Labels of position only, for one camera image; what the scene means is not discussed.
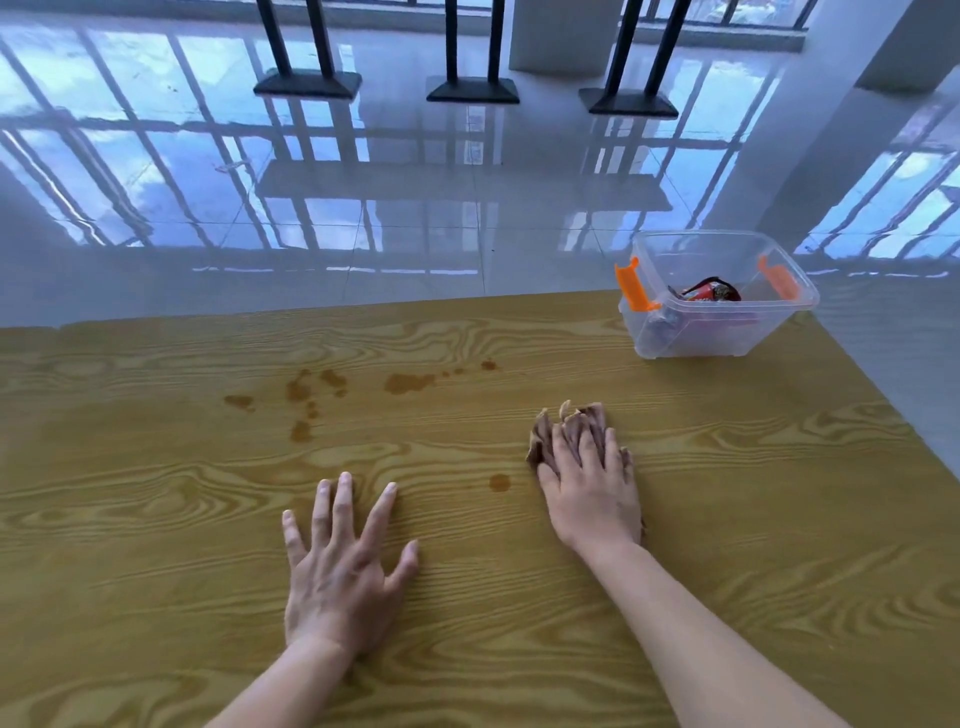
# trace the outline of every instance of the left hand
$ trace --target left hand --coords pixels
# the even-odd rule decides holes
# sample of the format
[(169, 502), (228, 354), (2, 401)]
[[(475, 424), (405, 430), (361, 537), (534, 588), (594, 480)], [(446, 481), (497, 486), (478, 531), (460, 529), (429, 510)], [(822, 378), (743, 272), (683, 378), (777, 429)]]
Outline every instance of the left hand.
[(301, 640), (333, 644), (352, 658), (374, 649), (399, 613), (405, 588), (418, 571), (417, 542), (406, 545), (394, 572), (385, 575), (380, 549), (396, 483), (388, 484), (380, 495), (359, 539), (353, 532), (350, 473), (340, 475), (332, 519), (331, 490), (329, 480), (317, 486), (309, 551), (293, 512), (283, 512), (291, 570), (284, 624), (288, 646)]

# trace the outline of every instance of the brown stain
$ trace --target brown stain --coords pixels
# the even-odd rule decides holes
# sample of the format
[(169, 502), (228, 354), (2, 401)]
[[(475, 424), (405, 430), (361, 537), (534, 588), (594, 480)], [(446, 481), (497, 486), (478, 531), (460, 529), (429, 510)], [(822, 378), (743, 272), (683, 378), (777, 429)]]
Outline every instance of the brown stain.
[(437, 375), (390, 375), (383, 388), (392, 395), (405, 395), (407, 392), (419, 392), (437, 380)]
[(490, 489), (494, 493), (506, 493), (510, 490), (510, 476), (504, 473), (497, 473), (490, 476)]
[(347, 386), (347, 378), (345, 376), (340, 376), (332, 369), (324, 369), (320, 373), (320, 379), (325, 381), (334, 389), (343, 389)]
[(231, 407), (236, 407), (237, 409), (242, 409), (245, 412), (253, 412), (251, 405), (253, 404), (253, 397), (249, 395), (227, 395), (224, 397), (224, 404), (229, 404)]
[(307, 443), (313, 440), (313, 435), (310, 433), (310, 423), (303, 420), (294, 422), (294, 428), (290, 430), (290, 439), (295, 443)]
[(310, 386), (303, 382), (310, 376), (310, 370), (301, 369), (297, 378), (287, 382), (287, 401), (298, 402), (310, 398)]

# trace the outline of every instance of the forearm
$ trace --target forearm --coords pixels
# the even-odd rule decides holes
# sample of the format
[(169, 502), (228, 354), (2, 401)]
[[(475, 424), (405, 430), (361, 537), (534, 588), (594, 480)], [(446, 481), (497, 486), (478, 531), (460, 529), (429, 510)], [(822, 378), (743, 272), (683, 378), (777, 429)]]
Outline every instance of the forearm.
[(333, 643), (293, 643), (207, 728), (312, 726), (351, 662)]
[(585, 554), (630, 625), (684, 728), (845, 726), (701, 604), (646, 551)]

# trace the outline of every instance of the hand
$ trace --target hand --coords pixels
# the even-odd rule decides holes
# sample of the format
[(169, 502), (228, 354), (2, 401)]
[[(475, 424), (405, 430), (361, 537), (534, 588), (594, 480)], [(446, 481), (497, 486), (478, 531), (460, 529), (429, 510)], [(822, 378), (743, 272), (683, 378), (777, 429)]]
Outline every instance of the hand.
[(387, 532), (396, 483), (390, 483), (357, 539), (353, 533), (350, 473), (342, 473), (330, 518), (329, 480), (317, 486), (312, 544), (307, 551), (292, 511), (283, 512), (283, 538), (290, 558), (290, 599), (284, 617), (287, 645), (301, 640), (334, 644), (351, 657), (376, 647), (400, 611), (407, 584), (417, 574), (417, 542), (400, 554), (385, 576), (380, 548)]
[(621, 455), (612, 427), (607, 428), (604, 437), (606, 462), (601, 463), (589, 427), (583, 428), (580, 466), (561, 426), (553, 425), (553, 454), (560, 476), (546, 463), (537, 466), (553, 529), (561, 541), (584, 559), (612, 542), (639, 544), (643, 534), (634, 458), (628, 450)]

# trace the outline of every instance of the right hand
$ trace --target right hand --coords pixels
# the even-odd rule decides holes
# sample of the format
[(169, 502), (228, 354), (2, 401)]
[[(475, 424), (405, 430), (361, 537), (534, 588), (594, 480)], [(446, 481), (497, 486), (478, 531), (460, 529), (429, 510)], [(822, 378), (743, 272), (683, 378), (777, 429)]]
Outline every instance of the right hand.
[(593, 437), (585, 427), (578, 465), (560, 425), (553, 425), (553, 454), (560, 476), (546, 463), (537, 466), (537, 479), (546, 497), (550, 522), (567, 546), (587, 559), (611, 543), (640, 543), (643, 521), (634, 481), (634, 459), (621, 456), (612, 427), (604, 433), (606, 462), (600, 462)]

